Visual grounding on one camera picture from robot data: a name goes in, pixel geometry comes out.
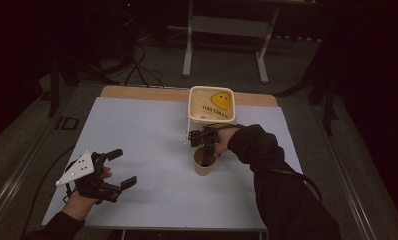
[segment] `black sweater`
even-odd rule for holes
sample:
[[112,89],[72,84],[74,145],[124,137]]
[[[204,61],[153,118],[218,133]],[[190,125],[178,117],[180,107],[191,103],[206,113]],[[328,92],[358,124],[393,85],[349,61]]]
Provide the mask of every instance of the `black sweater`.
[[[293,171],[284,161],[284,151],[276,137],[261,126],[237,131],[228,143],[239,160],[257,169]],[[280,174],[254,174],[259,214],[274,240],[338,240],[339,226],[317,201],[302,180]],[[24,240],[71,240],[84,225],[60,212],[41,231],[29,233]]]

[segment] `gray floor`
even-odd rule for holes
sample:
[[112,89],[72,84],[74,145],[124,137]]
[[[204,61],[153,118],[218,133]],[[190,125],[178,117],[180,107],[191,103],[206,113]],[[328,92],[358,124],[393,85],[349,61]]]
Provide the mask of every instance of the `gray floor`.
[[[184,78],[184,49],[179,48],[178,43],[143,45],[146,55],[142,66],[160,71],[165,87],[205,85],[271,94],[301,79],[318,45],[318,42],[308,41],[271,41],[265,57],[271,81],[268,85],[259,82],[254,52],[245,49],[215,51],[213,48],[195,48],[192,75]],[[127,74],[123,72],[112,78],[123,83]],[[144,76],[150,85],[157,84],[148,73],[145,72]],[[128,84],[142,85],[142,82],[138,74],[133,74]],[[78,88],[62,86],[57,116],[79,119],[80,125],[75,131],[55,130],[57,119],[47,118],[49,103],[37,100],[0,136],[0,193],[3,186],[15,185],[7,180],[14,176],[12,174],[18,164],[32,159],[32,164],[27,166],[27,175],[20,179],[20,186],[10,193],[13,201],[9,205],[0,205],[4,208],[0,217],[0,240],[19,237],[43,175],[62,152],[77,142],[93,101],[103,86],[87,77]],[[322,129],[320,106],[309,105],[306,100],[308,92],[309,89],[304,89],[277,100],[286,116],[302,169],[322,191],[324,205],[338,220],[343,239],[398,239],[397,210],[342,99],[338,96],[335,99],[338,119],[332,121],[333,136],[330,137]],[[60,177],[69,156],[64,155],[47,175],[28,230],[41,228],[41,220],[55,190],[54,182]],[[110,232],[110,229],[85,228],[77,239],[103,240]]]

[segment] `smiley face logo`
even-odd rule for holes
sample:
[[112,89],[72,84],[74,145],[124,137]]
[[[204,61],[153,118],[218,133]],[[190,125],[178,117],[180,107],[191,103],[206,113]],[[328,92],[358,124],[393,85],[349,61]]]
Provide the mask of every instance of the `smiley face logo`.
[[230,107],[230,95],[225,92],[216,93],[211,97],[211,102],[215,104],[215,106],[227,110]]

